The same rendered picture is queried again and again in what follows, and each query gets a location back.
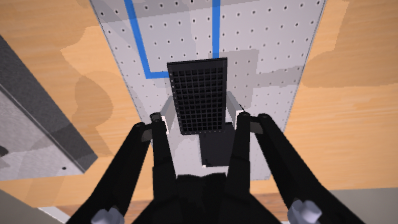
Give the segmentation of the black rectangular frame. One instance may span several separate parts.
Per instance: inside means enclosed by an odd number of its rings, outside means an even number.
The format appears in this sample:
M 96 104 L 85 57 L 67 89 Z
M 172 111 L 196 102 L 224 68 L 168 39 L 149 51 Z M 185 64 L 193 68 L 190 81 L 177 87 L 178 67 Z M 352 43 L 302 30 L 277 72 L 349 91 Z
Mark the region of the black rectangular frame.
M 236 129 L 225 122 L 225 133 L 199 134 L 202 167 L 229 166 Z

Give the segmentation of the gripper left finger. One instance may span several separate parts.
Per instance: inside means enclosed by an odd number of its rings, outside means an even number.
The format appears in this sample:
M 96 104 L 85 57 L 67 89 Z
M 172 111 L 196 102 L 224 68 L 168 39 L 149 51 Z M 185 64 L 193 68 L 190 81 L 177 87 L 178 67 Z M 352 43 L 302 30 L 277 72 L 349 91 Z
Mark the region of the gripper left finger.
M 153 224 L 185 224 L 176 185 L 167 134 L 176 108 L 169 96 L 151 123 L 136 123 L 106 169 L 90 197 L 65 224 L 125 224 L 150 142 L 153 142 Z M 142 140 L 142 141 L 141 141 Z M 142 144 L 143 143 L 143 144 Z

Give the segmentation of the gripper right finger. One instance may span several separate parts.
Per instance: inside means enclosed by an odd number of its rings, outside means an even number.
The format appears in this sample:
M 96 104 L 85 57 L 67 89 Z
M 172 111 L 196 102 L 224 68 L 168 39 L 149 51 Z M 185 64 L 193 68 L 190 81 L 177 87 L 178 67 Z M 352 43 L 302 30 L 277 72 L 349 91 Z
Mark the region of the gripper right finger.
M 251 224 L 250 132 L 255 133 L 290 224 L 365 224 L 319 182 L 270 115 L 251 116 L 231 91 L 226 93 L 226 110 L 236 132 L 218 224 Z

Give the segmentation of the blue tape outline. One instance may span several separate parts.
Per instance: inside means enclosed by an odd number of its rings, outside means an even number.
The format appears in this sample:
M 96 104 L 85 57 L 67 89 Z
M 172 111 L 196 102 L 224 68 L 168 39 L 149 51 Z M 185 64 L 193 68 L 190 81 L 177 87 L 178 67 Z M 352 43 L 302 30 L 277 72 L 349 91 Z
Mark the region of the blue tape outline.
M 169 78 L 168 71 L 150 72 L 132 0 L 124 0 L 146 79 Z M 219 58 L 220 0 L 212 0 L 212 58 Z

